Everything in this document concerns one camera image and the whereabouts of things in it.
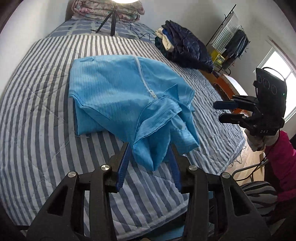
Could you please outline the pink right sleeve forearm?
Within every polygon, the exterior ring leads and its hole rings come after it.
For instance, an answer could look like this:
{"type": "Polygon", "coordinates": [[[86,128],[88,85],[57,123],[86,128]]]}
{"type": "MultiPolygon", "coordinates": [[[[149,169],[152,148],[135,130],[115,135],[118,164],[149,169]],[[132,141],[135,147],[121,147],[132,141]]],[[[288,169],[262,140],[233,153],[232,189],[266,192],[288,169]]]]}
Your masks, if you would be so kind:
{"type": "Polygon", "coordinates": [[[295,149],[287,133],[280,131],[277,141],[272,146],[266,145],[265,153],[279,181],[279,188],[276,189],[278,201],[295,198],[295,149]]]}

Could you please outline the right hand white glove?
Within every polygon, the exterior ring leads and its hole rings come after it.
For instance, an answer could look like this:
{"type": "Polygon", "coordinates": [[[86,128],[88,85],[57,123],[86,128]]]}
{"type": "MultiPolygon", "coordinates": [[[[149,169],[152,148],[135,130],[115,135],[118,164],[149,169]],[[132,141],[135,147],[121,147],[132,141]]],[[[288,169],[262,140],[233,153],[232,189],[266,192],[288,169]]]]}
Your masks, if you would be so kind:
{"type": "Polygon", "coordinates": [[[279,138],[280,132],[278,131],[274,136],[252,136],[250,131],[245,129],[245,134],[247,135],[247,142],[253,152],[262,151],[267,146],[272,146],[276,143],[279,138]]]}

